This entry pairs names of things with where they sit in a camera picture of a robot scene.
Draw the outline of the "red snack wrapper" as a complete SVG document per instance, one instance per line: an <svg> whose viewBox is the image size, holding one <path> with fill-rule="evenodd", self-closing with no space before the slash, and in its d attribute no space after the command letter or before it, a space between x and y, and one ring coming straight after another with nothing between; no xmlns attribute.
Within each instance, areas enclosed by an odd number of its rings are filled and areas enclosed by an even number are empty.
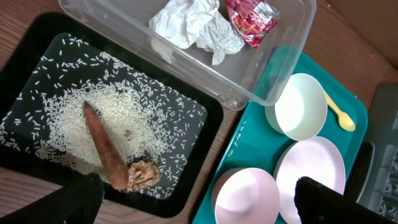
<svg viewBox="0 0 398 224"><path fill-rule="evenodd" d="M233 27L254 48L279 20L280 12L265 0L224 0L224 4Z"/></svg>

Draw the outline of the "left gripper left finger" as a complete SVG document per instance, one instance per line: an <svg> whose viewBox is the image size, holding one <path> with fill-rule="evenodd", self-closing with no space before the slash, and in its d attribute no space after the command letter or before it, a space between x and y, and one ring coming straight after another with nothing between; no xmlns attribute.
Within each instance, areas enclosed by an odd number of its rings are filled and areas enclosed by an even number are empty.
<svg viewBox="0 0 398 224"><path fill-rule="evenodd" d="M88 174L4 217L1 224L95 222L104 197L98 174Z"/></svg>

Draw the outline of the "cream green bowl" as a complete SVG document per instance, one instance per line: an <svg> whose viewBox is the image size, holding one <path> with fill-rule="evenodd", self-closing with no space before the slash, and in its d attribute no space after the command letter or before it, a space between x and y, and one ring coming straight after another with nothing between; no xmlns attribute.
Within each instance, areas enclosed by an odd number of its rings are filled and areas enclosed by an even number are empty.
<svg viewBox="0 0 398 224"><path fill-rule="evenodd" d="M270 126L295 141L315 137L322 130L328 112L320 82L306 73L292 75L280 98L264 108Z"/></svg>

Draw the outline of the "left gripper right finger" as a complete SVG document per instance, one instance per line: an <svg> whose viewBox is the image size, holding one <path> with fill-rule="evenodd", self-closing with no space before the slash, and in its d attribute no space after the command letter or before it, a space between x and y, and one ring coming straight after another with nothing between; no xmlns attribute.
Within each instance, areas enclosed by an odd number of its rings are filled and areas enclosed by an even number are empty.
<svg viewBox="0 0 398 224"><path fill-rule="evenodd" d="M294 204L302 223L394 223L309 177L296 182Z"/></svg>

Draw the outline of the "white napkin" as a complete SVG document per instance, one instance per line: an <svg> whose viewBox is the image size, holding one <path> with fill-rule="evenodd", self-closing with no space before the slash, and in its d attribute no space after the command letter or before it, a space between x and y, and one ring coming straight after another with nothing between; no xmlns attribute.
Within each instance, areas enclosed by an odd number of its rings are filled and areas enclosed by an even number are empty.
<svg viewBox="0 0 398 224"><path fill-rule="evenodd" d="M170 0L149 20L149 29L181 49L196 44L213 54L212 65L219 65L245 45L219 6L219 0Z"/></svg>

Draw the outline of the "brown carrot stick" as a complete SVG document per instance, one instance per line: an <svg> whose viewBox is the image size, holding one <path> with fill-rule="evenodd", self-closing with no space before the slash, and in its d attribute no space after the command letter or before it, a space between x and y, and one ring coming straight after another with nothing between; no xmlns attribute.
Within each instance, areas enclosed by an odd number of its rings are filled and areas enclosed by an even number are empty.
<svg viewBox="0 0 398 224"><path fill-rule="evenodd" d="M87 127L109 183L116 190L125 189L129 182L127 164L110 140L95 109L87 101L84 101L84 113Z"/></svg>

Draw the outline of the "pink bowl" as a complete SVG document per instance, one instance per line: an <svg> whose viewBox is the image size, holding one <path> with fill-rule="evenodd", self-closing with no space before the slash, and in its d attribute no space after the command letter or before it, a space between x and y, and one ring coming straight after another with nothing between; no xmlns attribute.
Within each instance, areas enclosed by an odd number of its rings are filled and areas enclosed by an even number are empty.
<svg viewBox="0 0 398 224"><path fill-rule="evenodd" d="M280 208L276 181L259 168L234 168L222 174L211 191L217 224L275 223Z"/></svg>

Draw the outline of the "brown food scrap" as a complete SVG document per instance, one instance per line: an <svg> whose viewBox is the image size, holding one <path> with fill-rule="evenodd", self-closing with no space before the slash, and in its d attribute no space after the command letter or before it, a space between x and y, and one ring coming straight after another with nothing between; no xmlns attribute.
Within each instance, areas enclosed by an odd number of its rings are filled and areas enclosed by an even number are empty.
<svg viewBox="0 0 398 224"><path fill-rule="evenodd" d="M162 177L157 164L150 159L133 162L129 168L128 192L137 192L155 186Z"/></svg>

